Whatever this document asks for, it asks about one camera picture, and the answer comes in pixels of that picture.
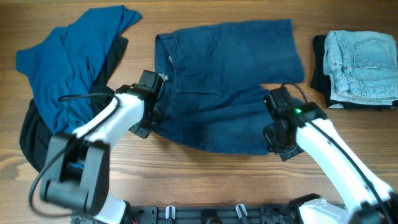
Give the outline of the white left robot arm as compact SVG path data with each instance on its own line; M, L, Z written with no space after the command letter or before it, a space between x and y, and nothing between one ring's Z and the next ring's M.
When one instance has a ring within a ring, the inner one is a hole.
M35 181L40 199L94 222L132 223L130 204L109 193L110 154L126 132L145 139L155 129L163 85L158 73L145 70L138 83L117 89L84 126L54 135Z

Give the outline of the navy blue shorts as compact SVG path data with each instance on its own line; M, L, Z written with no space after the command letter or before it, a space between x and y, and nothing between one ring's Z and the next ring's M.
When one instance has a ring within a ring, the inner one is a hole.
M208 152L264 155L266 84L304 80L290 19L228 22L155 38L164 90L155 132Z

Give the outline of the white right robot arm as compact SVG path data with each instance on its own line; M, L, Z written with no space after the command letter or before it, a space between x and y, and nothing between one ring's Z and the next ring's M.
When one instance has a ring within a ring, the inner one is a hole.
M326 113L314 102L296 104L281 86L265 97L273 119L263 135L270 152L286 161L306 152L335 186L344 207L316 194L290 202L294 223L397 223L397 193L349 148Z

